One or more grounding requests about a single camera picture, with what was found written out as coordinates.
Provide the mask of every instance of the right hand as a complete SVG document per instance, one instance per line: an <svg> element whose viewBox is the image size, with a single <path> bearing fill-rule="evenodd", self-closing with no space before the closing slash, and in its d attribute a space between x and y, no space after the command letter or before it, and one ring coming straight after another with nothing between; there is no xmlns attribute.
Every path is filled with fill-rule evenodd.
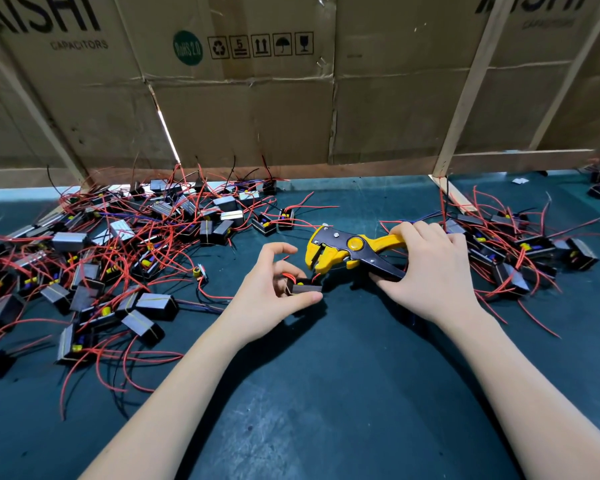
<svg viewBox="0 0 600 480"><path fill-rule="evenodd" d="M391 234L404 239L409 268L400 282L371 274L389 298L437 325L458 312L481 310L473 292L464 234L447 234L440 225L422 221L403 222Z"/></svg>

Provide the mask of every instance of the yellow knob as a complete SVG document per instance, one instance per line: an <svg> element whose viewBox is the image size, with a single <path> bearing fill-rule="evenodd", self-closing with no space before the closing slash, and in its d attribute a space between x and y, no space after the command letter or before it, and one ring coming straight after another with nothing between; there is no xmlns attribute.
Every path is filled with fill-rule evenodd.
<svg viewBox="0 0 600 480"><path fill-rule="evenodd" d="M359 251L365 243L359 237L352 237L347 241L347 247L352 251Z"/></svg>

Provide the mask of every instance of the recycling symbol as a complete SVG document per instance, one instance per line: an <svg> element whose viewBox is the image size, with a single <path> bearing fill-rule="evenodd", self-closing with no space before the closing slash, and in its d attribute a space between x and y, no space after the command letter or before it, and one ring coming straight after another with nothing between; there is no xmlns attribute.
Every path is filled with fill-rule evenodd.
<svg viewBox="0 0 600 480"><path fill-rule="evenodd" d="M222 57L226 53L226 48L224 47L224 43L222 40L216 40L213 44L212 50L215 55Z"/></svg>

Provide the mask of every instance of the yellow component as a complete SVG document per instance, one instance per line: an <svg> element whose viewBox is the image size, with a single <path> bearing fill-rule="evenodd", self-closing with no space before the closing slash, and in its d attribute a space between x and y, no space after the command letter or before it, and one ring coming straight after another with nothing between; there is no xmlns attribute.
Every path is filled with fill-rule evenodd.
<svg viewBox="0 0 600 480"><path fill-rule="evenodd" d="M320 252L320 243L314 244L313 240L316 234L322 229L319 227L309 239L309 243L306 246L306 254L304 256L304 262L306 263L309 269L313 269L316 273L325 274L327 273L334 264L339 264L344 261L347 257L350 256L348 251L339 251L336 248L331 248L329 246L325 247L322 254L316 261L315 266L313 266L313 260L316 255ZM399 235L385 235L382 237L378 237L377 239L369 239L366 235L360 234L360 237L352 237L349 242L353 241L354 246L359 246L360 242L355 241L358 239L362 241L364 239L369 247L374 250L376 253L380 253L385 250L395 249L395 248L403 248L405 247L404 240ZM362 249L363 246L360 246L359 249L350 248L352 251L357 251ZM347 261L347 269L352 269L355 266L359 265L358 260L349 260Z"/></svg>
<svg viewBox="0 0 600 480"><path fill-rule="evenodd" d="M350 240L347 241L347 247L352 251L359 251L360 249L362 249L362 247L364 247L364 245L364 241L359 237L352 237Z"/></svg>

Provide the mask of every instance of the forearm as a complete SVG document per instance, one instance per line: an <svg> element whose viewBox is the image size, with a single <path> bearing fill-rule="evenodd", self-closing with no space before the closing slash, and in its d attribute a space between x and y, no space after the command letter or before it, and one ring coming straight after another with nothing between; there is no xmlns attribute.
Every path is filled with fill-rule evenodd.
<svg viewBox="0 0 600 480"><path fill-rule="evenodd" d="M600 430L556 389L486 312L443 330L460 349L529 478L600 478Z"/></svg>
<svg viewBox="0 0 600 480"><path fill-rule="evenodd" d="M241 346L218 318L81 478L174 478L220 378Z"/></svg>

